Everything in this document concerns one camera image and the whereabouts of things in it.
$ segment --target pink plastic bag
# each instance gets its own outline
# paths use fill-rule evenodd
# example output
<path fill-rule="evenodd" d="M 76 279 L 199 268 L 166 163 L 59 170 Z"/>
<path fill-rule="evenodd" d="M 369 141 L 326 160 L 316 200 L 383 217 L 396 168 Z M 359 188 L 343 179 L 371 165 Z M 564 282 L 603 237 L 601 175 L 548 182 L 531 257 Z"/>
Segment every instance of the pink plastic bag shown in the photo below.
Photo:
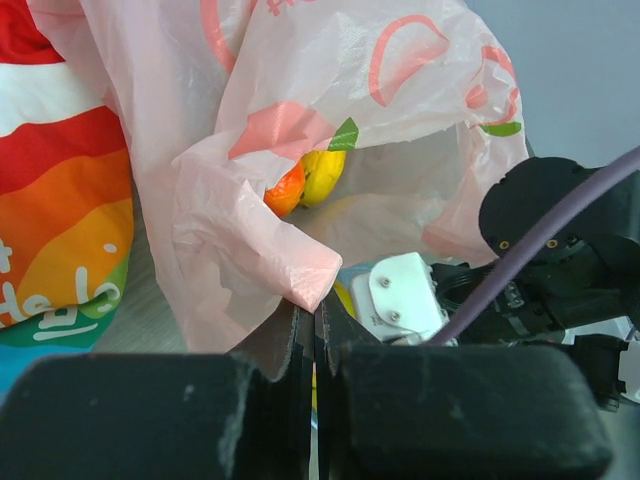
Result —
<path fill-rule="evenodd" d="M 120 115 L 158 282 L 192 350 L 232 347 L 281 296 L 315 309 L 342 260 L 492 258 L 478 209 L 527 156 L 521 102 L 462 1 L 29 3 Z M 357 150 L 334 193 L 279 220 L 265 189 L 336 135 Z"/>

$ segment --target gray wall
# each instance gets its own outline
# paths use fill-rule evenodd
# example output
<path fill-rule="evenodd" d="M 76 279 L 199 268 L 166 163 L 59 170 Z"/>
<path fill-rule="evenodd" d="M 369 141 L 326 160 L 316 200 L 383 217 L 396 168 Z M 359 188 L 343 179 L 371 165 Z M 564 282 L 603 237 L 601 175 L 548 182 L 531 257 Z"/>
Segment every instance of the gray wall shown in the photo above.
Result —
<path fill-rule="evenodd" d="M 640 144 L 638 0 L 468 0 L 505 47 L 537 155 L 602 165 Z"/>

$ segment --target red stripe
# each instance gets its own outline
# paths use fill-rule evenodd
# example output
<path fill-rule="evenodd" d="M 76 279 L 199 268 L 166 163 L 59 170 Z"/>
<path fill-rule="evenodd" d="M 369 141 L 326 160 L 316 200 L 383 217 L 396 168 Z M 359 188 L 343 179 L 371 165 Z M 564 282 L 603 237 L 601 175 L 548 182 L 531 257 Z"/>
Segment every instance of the red stripe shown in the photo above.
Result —
<path fill-rule="evenodd" d="M 39 65 L 63 61 L 37 30 L 27 0 L 0 0 L 0 63 Z"/>
<path fill-rule="evenodd" d="M 100 157 L 125 148 L 118 117 L 98 107 L 55 123 L 27 123 L 0 138 L 0 195 L 29 185 L 71 157 Z"/>

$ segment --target white plastic part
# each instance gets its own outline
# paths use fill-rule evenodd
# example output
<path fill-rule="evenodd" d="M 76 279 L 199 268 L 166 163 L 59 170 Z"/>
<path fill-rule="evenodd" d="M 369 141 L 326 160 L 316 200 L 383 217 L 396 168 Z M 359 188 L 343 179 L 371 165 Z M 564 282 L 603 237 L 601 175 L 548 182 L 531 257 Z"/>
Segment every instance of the white plastic part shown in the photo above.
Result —
<path fill-rule="evenodd" d="M 640 343 L 630 342 L 626 352 L 620 352 L 618 379 L 625 382 L 627 393 L 622 396 L 640 403 Z"/>
<path fill-rule="evenodd" d="M 431 271 L 418 253 L 408 253 L 355 277 L 351 297 L 358 322 L 383 342 L 412 345 L 431 338 L 448 321 L 436 300 Z"/>
<path fill-rule="evenodd" d="M 627 338 L 627 335 L 629 335 L 630 330 L 631 324 L 627 317 L 612 318 L 611 320 L 605 320 L 604 322 L 570 328 L 565 332 L 565 337 L 562 343 L 573 345 L 575 343 L 576 336 L 593 335 L 594 333 L 611 335 L 612 337 L 624 340 Z"/>

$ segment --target orange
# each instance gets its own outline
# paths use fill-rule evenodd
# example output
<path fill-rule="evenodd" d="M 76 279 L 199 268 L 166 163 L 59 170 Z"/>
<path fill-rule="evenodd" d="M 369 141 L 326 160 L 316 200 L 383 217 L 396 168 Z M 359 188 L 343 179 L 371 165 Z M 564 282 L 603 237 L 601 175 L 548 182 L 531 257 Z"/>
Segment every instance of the orange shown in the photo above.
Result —
<path fill-rule="evenodd" d="M 298 162 L 275 187 L 264 193 L 264 203 L 279 217 L 289 215 L 300 201 L 304 182 L 304 167 Z"/>

